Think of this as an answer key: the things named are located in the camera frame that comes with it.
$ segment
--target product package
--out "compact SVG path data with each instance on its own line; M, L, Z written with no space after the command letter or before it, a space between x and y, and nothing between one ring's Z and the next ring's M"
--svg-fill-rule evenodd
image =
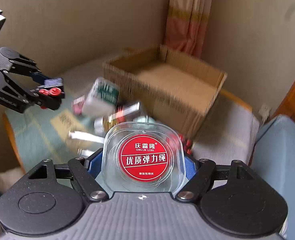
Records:
M182 143L174 130L154 123L123 122L105 137L101 177L109 192L172 192L183 186Z
M121 107L116 113L99 117L94 121L95 134L105 135L113 126L122 122L150 122L154 119L147 116L141 102Z
M65 143L72 152L87 158L98 148L103 147L104 137L83 131L70 130Z
M76 115L97 118L115 112L118 96L119 90L115 84L99 77L86 96L73 101L72 109Z

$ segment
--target cardboard box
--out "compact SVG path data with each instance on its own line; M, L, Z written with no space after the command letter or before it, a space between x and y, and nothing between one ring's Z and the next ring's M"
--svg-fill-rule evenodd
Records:
M160 45L104 63L104 78L127 100L141 101L148 114L193 138L227 74Z

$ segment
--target wall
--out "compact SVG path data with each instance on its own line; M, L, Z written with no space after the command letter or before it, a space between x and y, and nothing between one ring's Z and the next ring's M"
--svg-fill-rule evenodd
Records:
M254 111L273 112L295 79L295 0L213 0L202 58Z
M125 47L163 40L169 0L0 0L0 46L32 58L47 75ZM17 165L0 118L0 170Z

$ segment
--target curtain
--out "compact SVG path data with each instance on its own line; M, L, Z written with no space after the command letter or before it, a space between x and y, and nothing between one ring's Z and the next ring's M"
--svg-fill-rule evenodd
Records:
M170 0L165 45L201 57L212 0Z

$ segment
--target small package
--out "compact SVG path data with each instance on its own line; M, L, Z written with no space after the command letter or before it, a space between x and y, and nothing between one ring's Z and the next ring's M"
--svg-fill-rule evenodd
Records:
M78 98L73 111L76 109L83 115L97 118L115 112L117 99L119 96L118 88L110 81L99 77L95 80L86 98Z
M114 114L95 119L94 130L96 134L106 134L113 126L130 121L155 122L153 118L145 114L142 103L136 102L129 106L120 107Z
M70 130L65 143L71 152L87 158L103 146L104 137L84 131Z

